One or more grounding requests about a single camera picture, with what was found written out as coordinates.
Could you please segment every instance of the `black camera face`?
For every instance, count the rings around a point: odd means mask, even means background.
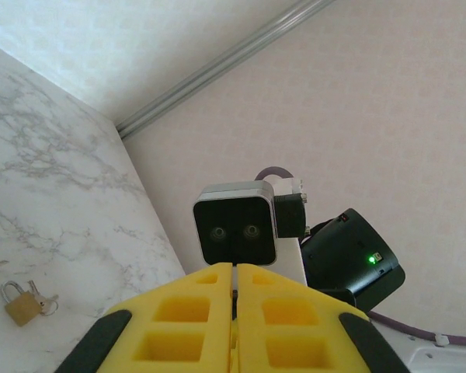
[[[273,223],[261,197],[203,200],[193,208],[203,258],[212,265],[229,262],[269,265],[276,259]]]

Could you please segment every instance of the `pink wallpaper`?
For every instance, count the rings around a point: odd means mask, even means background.
[[[126,146],[185,270],[202,188],[283,166],[398,255],[377,311],[466,335],[466,0],[338,0]]]

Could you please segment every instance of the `padlock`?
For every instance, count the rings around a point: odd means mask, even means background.
[[[12,286],[19,292],[19,297],[11,300],[5,293],[5,288]],[[2,297],[5,299],[7,304],[5,310],[12,317],[12,320],[18,326],[24,326],[29,321],[34,319],[37,315],[42,312],[40,303],[35,299],[34,295],[29,291],[24,291],[15,281],[7,281],[0,287]]]

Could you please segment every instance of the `marble surface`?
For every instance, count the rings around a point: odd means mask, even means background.
[[[0,296],[0,372],[51,372],[117,302],[183,275],[113,124],[0,51],[0,284],[58,311],[23,328]]]

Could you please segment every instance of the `purple cable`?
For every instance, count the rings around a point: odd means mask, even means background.
[[[421,338],[422,340],[431,340],[435,342],[435,333],[428,332],[423,329],[415,328],[414,326],[409,326],[399,322],[397,320],[390,319],[387,316],[380,315],[379,313],[370,311],[367,313],[370,319],[373,319],[380,324],[388,326],[393,330],[397,330],[398,332],[408,334],[410,336],[415,336],[416,338]],[[449,344],[455,344],[458,346],[466,346],[466,336],[451,336],[450,334],[443,334],[449,338]]]
[[[264,180],[269,175],[276,175],[282,179],[290,179],[291,177],[294,177],[290,173],[290,171],[288,171],[287,169],[284,169],[283,167],[271,166],[271,167],[266,167],[263,171],[261,171],[256,176],[255,180]]]

